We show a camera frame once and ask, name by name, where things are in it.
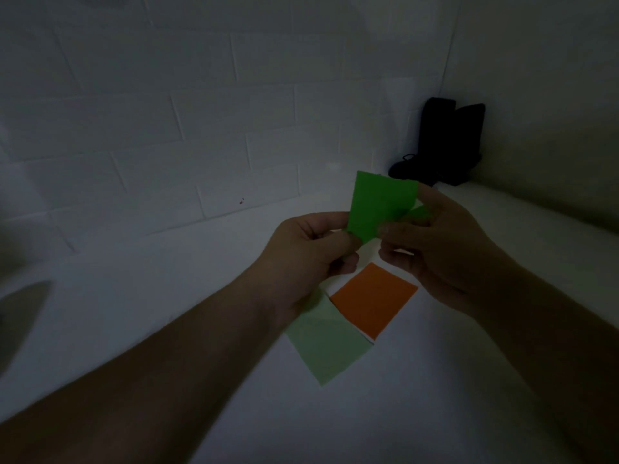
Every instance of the person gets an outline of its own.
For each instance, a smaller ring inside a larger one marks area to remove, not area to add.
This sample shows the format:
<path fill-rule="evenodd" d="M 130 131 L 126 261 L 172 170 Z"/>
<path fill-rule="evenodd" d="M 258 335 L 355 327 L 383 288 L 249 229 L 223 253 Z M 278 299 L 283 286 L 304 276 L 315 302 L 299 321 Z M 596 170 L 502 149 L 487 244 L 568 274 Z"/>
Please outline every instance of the person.
<path fill-rule="evenodd" d="M 424 221 L 386 223 L 380 257 L 475 319 L 587 461 L 619 461 L 619 334 L 515 263 L 472 215 L 420 185 Z M 284 221 L 245 272 L 148 339 L 0 425 L 3 463 L 189 459 L 222 405 L 361 243 L 345 212 Z"/>

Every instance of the orange sticky note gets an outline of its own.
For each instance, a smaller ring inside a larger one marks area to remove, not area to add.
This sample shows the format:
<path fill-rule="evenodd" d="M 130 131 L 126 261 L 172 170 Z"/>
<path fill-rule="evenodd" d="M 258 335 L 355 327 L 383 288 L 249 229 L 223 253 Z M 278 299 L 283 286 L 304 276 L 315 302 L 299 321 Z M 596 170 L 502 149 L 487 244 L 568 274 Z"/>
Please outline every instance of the orange sticky note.
<path fill-rule="evenodd" d="M 415 291 L 412 283 L 369 264 L 331 296 L 331 302 L 350 323 L 375 340 Z"/>

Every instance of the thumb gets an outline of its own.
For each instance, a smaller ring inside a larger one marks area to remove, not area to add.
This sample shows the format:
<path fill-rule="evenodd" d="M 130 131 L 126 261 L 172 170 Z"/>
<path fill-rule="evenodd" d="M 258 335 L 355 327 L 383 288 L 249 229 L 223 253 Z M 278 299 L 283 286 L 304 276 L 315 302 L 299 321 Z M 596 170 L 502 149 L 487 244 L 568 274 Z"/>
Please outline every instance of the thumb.
<path fill-rule="evenodd" d="M 322 239 L 312 241 L 320 257 L 329 264 L 348 256 L 361 247 L 361 240 L 348 231 L 335 231 Z"/>
<path fill-rule="evenodd" d="M 378 228 L 378 237 L 395 246 L 406 249 L 428 249 L 431 242 L 431 229 L 410 223 L 383 223 Z"/>

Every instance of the gray wall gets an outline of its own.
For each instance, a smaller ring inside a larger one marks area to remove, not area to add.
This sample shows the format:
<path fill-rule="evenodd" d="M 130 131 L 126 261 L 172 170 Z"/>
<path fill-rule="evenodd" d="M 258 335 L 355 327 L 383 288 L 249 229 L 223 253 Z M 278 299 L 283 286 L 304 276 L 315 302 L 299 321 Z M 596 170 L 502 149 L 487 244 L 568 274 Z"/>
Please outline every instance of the gray wall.
<path fill-rule="evenodd" d="M 619 231 L 619 0 L 463 0 L 441 92 L 488 106 L 479 182 Z"/>
<path fill-rule="evenodd" d="M 0 0 L 0 254 L 67 256 L 386 171 L 439 91 L 458 5 Z"/>

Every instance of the white brick wall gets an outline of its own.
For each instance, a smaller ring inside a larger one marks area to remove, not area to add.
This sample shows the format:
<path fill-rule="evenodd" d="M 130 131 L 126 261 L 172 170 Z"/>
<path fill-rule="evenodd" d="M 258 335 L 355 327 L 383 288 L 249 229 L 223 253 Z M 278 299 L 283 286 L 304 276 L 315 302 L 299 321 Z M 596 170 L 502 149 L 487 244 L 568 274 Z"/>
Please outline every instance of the white brick wall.
<path fill-rule="evenodd" d="M 458 5 L 0 0 L 0 258 L 386 171 L 415 147 Z"/>

